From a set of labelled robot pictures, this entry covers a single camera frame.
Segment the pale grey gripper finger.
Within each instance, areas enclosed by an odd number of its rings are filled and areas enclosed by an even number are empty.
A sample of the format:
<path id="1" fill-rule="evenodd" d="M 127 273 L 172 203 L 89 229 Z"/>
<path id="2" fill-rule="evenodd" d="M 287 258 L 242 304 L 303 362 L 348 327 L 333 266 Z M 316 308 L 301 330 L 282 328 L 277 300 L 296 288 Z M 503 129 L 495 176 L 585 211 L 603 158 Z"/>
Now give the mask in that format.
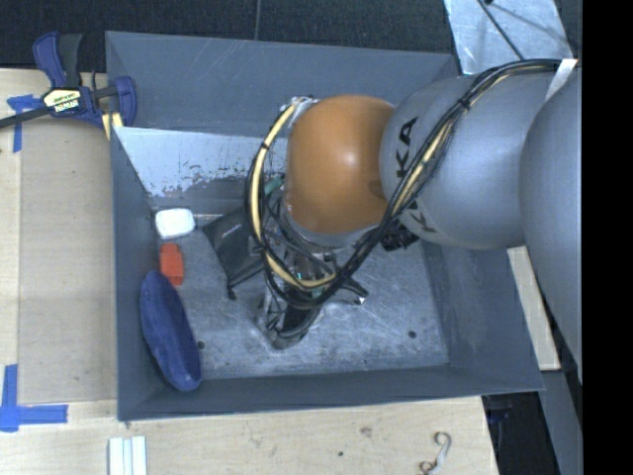
<path id="1" fill-rule="evenodd" d="M 278 324 L 278 302 L 270 292 L 261 295 L 256 308 L 255 322 L 257 327 L 267 335 L 275 335 Z"/>
<path id="2" fill-rule="evenodd" d="M 275 349 L 287 349 L 300 342 L 317 319 L 317 309 L 288 308 L 278 316 L 270 330 Z"/>

